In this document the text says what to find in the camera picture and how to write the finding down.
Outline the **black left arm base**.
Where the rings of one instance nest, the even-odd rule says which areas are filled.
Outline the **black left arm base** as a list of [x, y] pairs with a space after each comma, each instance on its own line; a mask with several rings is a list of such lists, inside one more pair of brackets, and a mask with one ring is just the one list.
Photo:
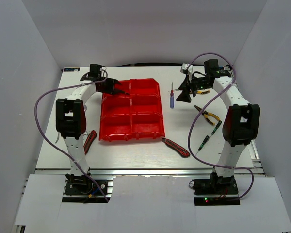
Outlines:
[[84, 175], [66, 174], [65, 178], [63, 203], [107, 203], [110, 200], [109, 181], [106, 179], [98, 179], [94, 183]]

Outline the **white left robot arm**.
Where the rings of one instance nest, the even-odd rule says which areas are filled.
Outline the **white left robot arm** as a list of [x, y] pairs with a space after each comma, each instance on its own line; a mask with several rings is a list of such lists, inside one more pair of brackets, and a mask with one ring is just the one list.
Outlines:
[[66, 98], [57, 99], [55, 103], [56, 130], [64, 139], [70, 158], [71, 170], [67, 179], [77, 179], [76, 188], [83, 194], [89, 193], [93, 182], [87, 177], [90, 168], [85, 159], [83, 136], [86, 131], [85, 104], [96, 92], [119, 95], [128, 93], [117, 89], [120, 82], [108, 77], [106, 67], [91, 64], [89, 72], [80, 79], [80, 86]]

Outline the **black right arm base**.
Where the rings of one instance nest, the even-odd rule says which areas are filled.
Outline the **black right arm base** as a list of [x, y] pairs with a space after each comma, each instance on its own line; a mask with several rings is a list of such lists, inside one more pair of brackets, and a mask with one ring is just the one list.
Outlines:
[[219, 182], [211, 177], [207, 179], [193, 179], [188, 186], [194, 193], [195, 206], [233, 206], [240, 205], [239, 191], [235, 178]]

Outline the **yellow handled pliers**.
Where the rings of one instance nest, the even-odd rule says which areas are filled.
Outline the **yellow handled pliers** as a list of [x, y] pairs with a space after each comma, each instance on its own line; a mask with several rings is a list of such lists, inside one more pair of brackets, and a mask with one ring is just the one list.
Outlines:
[[222, 121], [220, 120], [220, 118], [216, 115], [216, 114], [213, 114], [213, 113], [210, 113], [210, 112], [207, 112], [206, 110], [203, 110], [202, 111], [202, 108], [201, 107], [199, 107], [199, 106], [197, 106], [197, 105], [195, 105], [194, 106], [194, 108], [196, 109], [196, 110], [198, 110], [200, 113], [201, 113], [201, 115], [204, 117], [204, 119], [210, 124], [210, 125], [212, 125], [212, 126], [215, 126], [216, 124], [213, 122], [213, 121], [211, 121], [210, 119], [209, 119], [209, 117], [212, 117], [212, 118], [214, 118], [218, 123], [222, 123]]
[[210, 93], [210, 90], [199, 90], [196, 93], [199, 94], [199, 95], [205, 95], [205, 94]]

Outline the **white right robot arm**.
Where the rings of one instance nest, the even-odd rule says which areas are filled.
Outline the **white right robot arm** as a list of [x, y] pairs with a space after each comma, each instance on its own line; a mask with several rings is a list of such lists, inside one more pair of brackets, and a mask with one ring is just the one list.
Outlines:
[[181, 93], [177, 101], [190, 103], [198, 91], [213, 89], [227, 108], [222, 127], [225, 143], [220, 159], [214, 166], [217, 177], [209, 181], [210, 190], [219, 194], [227, 187], [224, 178], [234, 175], [233, 170], [242, 151], [257, 137], [260, 107], [250, 104], [239, 92], [231, 66], [221, 67], [216, 59], [204, 62], [204, 74], [201, 77], [195, 76], [190, 64], [183, 64], [180, 71], [185, 74], [185, 79], [178, 88]]

